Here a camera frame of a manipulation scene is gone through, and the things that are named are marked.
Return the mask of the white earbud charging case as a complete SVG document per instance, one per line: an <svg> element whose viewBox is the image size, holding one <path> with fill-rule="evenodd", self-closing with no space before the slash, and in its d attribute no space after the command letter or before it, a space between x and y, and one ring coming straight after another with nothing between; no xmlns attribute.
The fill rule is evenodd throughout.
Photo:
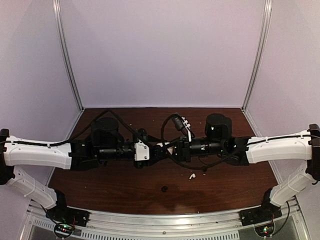
<svg viewBox="0 0 320 240"><path fill-rule="evenodd" d="M156 145L159 146L164 153L169 153L172 155L174 152L174 147L168 141L165 141L164 144L162 142L158 142Z"/></svg>

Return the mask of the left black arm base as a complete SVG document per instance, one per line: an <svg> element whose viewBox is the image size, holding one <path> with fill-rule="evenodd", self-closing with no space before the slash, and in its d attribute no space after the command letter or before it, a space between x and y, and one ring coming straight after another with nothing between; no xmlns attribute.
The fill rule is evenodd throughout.
<svg viewBox="0 0 320 240"><path fill-rule="evenodd" d="M65 195L59 190L55 190L54 193L56 196L55 206L46 209L47 217L54 221L86 227L90 213L86 210L68 207Z"/></svg>

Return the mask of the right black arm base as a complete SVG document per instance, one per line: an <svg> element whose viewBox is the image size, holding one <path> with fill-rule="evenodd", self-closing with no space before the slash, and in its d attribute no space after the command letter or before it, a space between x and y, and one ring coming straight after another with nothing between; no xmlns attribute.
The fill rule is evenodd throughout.
<svg viewBox="0 0 320 240"><path fill-rule="evenodd" d="M271 188L263 195L261 205L258 207L241 210L239 217L242 226L255 225L272 221L282 216L281 207L271 203Z"/></svg>

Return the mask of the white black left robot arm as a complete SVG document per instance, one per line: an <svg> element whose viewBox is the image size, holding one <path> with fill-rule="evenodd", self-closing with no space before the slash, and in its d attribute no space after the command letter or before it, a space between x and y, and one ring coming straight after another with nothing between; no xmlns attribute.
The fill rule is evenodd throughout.
<svg viewBox="0 0 320 240"><path fill-rule="evenodd" d="M84 140L30 142L0 131L0 183L10 185L25 197L38 202L61 222L72 218L65 195L39 183L19 165L49 166L71 171L87 171L107 161L134 160L137 165L153 165L163 157L159 139L144 130L134 132L133 141L119 133L119 122L112 117L94 120Z"/></svg>

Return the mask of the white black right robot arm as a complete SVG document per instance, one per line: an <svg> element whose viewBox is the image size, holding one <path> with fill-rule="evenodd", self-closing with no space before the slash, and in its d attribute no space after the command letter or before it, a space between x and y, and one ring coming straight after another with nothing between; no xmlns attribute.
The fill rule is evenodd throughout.
<svg viewBox="0 0 320 240"><path fill-rule="evenodd" d="M291 197L320 180L320 127L317 124L310 124L307 130L289 135L233 137L232 120L223 114L213 113L206 117L205 137L194 138L189 122L174 113L162 124L161 137L168 121L173 121L180 131L187 130L187 135L177 140L161 140L166 155L181 166L191 157L209 155L220 155L221 162L234 166L268 161L303 161L284 182L265 192L261 206L256 210L256 216L261 221L268 220Z"/></svg>

